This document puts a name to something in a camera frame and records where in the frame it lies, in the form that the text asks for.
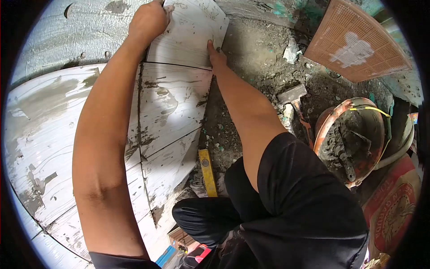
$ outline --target concrete floor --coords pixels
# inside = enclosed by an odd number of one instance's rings
[[[306,48],[311,39],[287,27],[230,17],[222,50],[227,55],[227,65],[244,81],[265,94],[274,105],[279,104],[277,94],[300,83],[305,84],[308,94],[302,97],[301,101],[303,111],[309,117],[313,128],[325,109],[337,106],[348,98],[368,98],[369,92],[374,93],[380,108],[388,110],[393,95],[377,79],[361,83],[351,83],[342,77],[334,80],[327,75],[323,66],[302,55],[299,55],[294,65],[287,63],[282,55],[290,37],[295,38],[300,49]],[[293,130],[299,139],[307,143],[297,116],[293,122]],[[211,84],[200,135],[199,149],[202,148],[209,149],[214,175],[216,180],[220,181],[218,191],[225,193],[223,173],[242,156],[242,146],[216,78]],[[190,178],[192,185],[204,188],[199,164],[197,161],[195,174]]]

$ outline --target hammer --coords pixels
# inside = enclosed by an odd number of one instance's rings
[[[278,99],[281,104],[291,103],[299,116],[301,124],[307,133],[307,139],[309,141],[309,147],[313,149],[313,132],[310,124],[304,120],[303,114],[301,112],[301,102],[300,97],[307,94],[307,90],[303,84],[299,84],[295,87],[289,88],[286,92],[278,94]]]

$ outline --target red object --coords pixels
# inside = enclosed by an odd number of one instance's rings
[[[196,256],[196,262],[200,263],[204,259],[204,257],[209,254],[209,252],[211,252],[211,250],[209,248],[206,248],[201,255]]]

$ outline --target orange bucket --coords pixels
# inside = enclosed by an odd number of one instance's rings
[[[337,107],[326,109],[318,118],[315,125],[315,132],[317,133],[315,139],[315,146],[313,151],[321,159],[321,161],[333,172],[337,177],[341,177],[343,167],[333,168],[330,160],[326,157],[330,154],[327,152],[327,143],[330,139],[330,128],[335,121],[342,116],[342,119],[347,122],[349,119],[360,118],[362,127],[359,133],[371,141],[368,153],[352,155],[352,166],[355,171],[355,179],[353,181],[347,180],[346,176],[345,185],[348,188],[358,186],[363,180],[372,172],[381,156],[384,147],[385,128],[382,115],[375,110],[363,109],[351,111],[350,108],[369,106],[376,108],[376,105],[367,98],[351,98],[343,101]]]

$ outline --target mesh tile backing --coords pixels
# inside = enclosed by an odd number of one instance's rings
[[[304,56],[355,83],[412,69],[384,28],[348,0],[330,1]]]

